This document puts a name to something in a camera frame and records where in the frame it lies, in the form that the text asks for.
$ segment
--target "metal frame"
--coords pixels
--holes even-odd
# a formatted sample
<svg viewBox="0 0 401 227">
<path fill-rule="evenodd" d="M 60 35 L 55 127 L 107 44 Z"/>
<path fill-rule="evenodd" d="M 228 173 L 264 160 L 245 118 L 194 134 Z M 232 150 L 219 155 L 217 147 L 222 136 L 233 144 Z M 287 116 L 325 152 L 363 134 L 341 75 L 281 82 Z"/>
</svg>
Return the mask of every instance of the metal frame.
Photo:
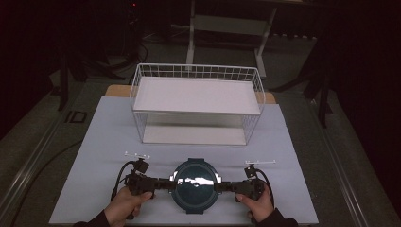
<svg viewBox="0 0 401 227">
<path fill-rule="evenodd" d="M 189 45 L 186 54 L 186 64 L 194 62 L 195 54 L 195 29 L 208 30 L 217 32 L 228 32 L 236 34 L 258 35 L 262 37 L 262 41 L 258 48 L 254 50 L 256 65 L 261 78 L 266 77 L 265 64 L 263 63 L 263 50 L 265 49 L 266 41 L 268 40 L 272 22 L 277 8 L 273 8 L 270 13 L 270 18 L 267 22 L 257 20 L 246 20 L 226 17 L 216 17 L 207 15 L 198 15 L 195 13 L 195 0 L 191 2 L 191 18 L 189 25 Z"/>
</svg>

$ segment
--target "sleeve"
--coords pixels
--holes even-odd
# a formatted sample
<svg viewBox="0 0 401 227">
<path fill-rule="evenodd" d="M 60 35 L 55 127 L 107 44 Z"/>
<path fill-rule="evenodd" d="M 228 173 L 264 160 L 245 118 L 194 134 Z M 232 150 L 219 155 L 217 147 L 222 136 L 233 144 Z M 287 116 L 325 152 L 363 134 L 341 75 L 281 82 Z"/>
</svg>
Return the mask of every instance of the sleeve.
<svg viewBox="0 0 401 227">
<path fill-rule="evenodd" d="M 284 218 L 276 208 L 266 219 L 256 223 L 256 227 L 298 227 L 293 218 Z"/>
<path fill-rule="evenodd" d="M 75 223 L 73 227 L 110 227 L 109 221 L 106 219 L 104 211 L 101 211 L 95 218 L 89 222 L 80 221 Z"/>
</svg>

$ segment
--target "wire basket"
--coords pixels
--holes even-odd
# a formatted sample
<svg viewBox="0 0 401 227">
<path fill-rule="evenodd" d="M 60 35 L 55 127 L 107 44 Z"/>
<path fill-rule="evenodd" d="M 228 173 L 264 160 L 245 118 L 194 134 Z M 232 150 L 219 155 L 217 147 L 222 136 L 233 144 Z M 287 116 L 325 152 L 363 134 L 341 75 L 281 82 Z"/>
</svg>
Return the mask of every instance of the wire basket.
<svg viewBox="0 0 401 227">
<path fill-rule="evenodd" d="M 239 143 L 239 145 L 247 145 L 252 133 L 253 129 L 257 124 L 260 114 L 263 112 L 263 107 L 265 104 L 265 94 L 262 86 L 262 82 L 259 76 L 259 73 L 254 67 L 239 67 L 239 66 L 222 66 L 222 65 L 199 65 L 199 64 L 160 64 L 160 63 L 141 63 L 137 65 L 135 75 L 132 81 L 131 86 L 131 110 L 135 119 L 135 123 L 137 126 L 137 130 L 141 141 L 143 143 L 153 143 L 147 142 L 144 138 L 146 136 L 147 124 L 149 122 L 150 115 L 153 117 L 155 114 L 162 115 L 166 117 L 168 115 L 169 118 L 174 117 L 174 115 L 180 115 L 180 119 L 188 118 L 190 115 L 195 117 L 202 118 L 203 115 L 207 115 L 208 117 L 217 117 L 220 119 L 230 118 L 232 115 L 236 115 L 238 117 L 238 113 L 212 113 L 209 114 L 208 111 L 197 110 L 197 111 L 186 111 L 186 110 L 166 110 L 161 109 L 156 112 L 154 111 L 144 111 L 138 110 L 135 107 L 136 98 L 138 96 L 138 92 L 140 92 L 141 81 L 143 78 L 146 79 L 183 79 L 183 80 L 191 80 L 191 81 L 200 81 L 202 83 L 215 84 L 216 82 L 230 82 L 233 83 L 246 83 L 252 85 L 252 99 L 255 103 L 255 107 L 257 108 L 257 113 L 240 114 L 240 124 L 243 130 L 244 141 Z M 189 144 L 204 144 L 203 142 L 192 141 Z"/>
</svg>

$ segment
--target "floor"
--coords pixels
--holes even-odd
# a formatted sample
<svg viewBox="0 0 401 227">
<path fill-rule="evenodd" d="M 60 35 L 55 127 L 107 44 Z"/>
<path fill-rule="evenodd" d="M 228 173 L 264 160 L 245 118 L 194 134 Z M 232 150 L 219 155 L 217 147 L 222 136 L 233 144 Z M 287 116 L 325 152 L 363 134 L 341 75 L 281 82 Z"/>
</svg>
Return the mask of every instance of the floor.
<svg viewBox="0 0 401 227">
<path fill-rule="evenodd" d="M 141 47 L 142 58 L 147 52 L 146 62 L 185 63 L 187 46 L 177 38 L 177 42 L 164 43 L 148 36 L 143 42 L 147 50 Z M 263 54 L 268 74 L 265 88 L 294 79 L 314 43 L 271 37 Z M 207 42 L 196 47 L 194 63 L 255 66 L 251 48 L 215 48 Z M 109 85 L 127 83 L 133 70 L 117 72 L 126 80 L 91 73 L 85 83 L 71 81 L 70 100 L 63 112 L 57 111 L 59 97 L 48 95 L 0 141 L 0 195 L 6 195 L 0 204 L 1 226 L 48 226 L 99 99 Z M 317 120 L 318 102 L 305 99 L 304 88 L 300 84 L 274 95 L 304 172 L 320 222 L 317 226 L 401 226 L 336 94 L 330 91 L 332 113 L 326 115 L 327 129 L 323 129 Z M 75 123 L 70 112 L 87 117 Z M 16 176 L 26 180 L 20 182 Z M 9 191 L 12 185 L 20 186 Z"/>
</svg>

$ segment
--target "white wire basket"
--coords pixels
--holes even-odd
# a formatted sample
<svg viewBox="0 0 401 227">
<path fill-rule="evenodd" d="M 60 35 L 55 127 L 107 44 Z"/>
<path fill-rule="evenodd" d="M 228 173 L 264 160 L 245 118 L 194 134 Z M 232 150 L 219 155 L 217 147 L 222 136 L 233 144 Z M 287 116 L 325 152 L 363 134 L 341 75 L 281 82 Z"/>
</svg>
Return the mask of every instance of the white wire basket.
<svg viewBox="0 0 401 227">
<path fill-rule="evenodd" d="M 141 63 L 131 86 L 143 143 L 247 145 L 264 104 L 254 67 Z"/>
</svg>

